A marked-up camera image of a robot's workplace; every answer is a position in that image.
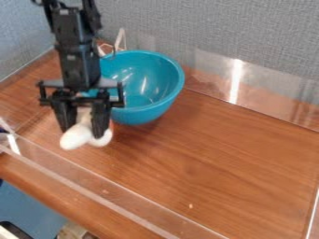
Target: gray wall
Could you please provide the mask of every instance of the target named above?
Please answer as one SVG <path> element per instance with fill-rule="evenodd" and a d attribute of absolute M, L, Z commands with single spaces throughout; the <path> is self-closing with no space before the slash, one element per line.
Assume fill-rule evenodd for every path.
<path fill-rule="evenodd" d="M 29 0 L 0 3 L 0 81 L 52 45 L 42 9 Z"/>
<path fill-rule="evenodd" d="M 195 49 L 319 80 L 317 0 L 97 0 L 102 35 L 195 65 Z"/>

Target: teal bowl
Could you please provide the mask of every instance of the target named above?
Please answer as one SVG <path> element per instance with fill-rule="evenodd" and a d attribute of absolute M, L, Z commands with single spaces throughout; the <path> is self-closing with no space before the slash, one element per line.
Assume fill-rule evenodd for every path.
<path fill-rule="evenodd" d="M 111 118 L 128 125 L 155 120 L 169 108 L 184 85 L 177 62 L 147 50 L 127 50 L 100 60 L 102 77 L 123 83 L 124 108 L 112 108 Z"/>

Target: wooden surface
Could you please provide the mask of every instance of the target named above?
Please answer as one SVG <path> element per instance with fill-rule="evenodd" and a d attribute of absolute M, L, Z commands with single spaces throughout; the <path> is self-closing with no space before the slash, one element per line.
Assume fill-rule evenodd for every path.
<path fill-rule="evenodd" d="M 65 152 L 33 88 L 38 78 L 58 76 L 49 53 L 0 91 L 1 114 L 22 122 L 20 135 L 227 237 L 303 238 L 317 187 L 316 132 L 184 90 L 159 120 L 116 125 L 106 148 Z M 41 172 L 0 157 L 0 177 L 97 236 L 157 238 Z"/>

